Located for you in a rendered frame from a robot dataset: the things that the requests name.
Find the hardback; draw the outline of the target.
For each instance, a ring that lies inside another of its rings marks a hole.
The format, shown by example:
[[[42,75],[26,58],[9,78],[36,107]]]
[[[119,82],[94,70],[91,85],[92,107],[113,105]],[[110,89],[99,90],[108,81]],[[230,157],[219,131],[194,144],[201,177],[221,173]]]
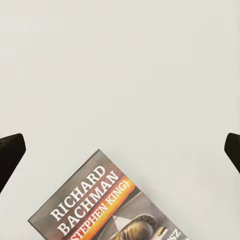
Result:
[[[100,149],[28,222],[45,240],[190,240]]]

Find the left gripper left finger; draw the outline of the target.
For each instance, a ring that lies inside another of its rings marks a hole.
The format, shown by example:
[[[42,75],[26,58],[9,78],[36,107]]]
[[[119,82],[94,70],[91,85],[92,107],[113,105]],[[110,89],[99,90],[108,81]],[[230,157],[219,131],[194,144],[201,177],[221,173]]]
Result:
[[[0,193],[26,152],[21,133],[0,138]]]

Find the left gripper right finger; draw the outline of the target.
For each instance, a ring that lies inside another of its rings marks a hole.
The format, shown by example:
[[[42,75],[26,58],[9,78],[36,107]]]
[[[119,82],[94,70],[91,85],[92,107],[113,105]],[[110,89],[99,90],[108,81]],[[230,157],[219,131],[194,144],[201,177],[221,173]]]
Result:
[[[240,173],[240,135],[235,133],[229,133],[227,135],[224,151],[235,165]]]

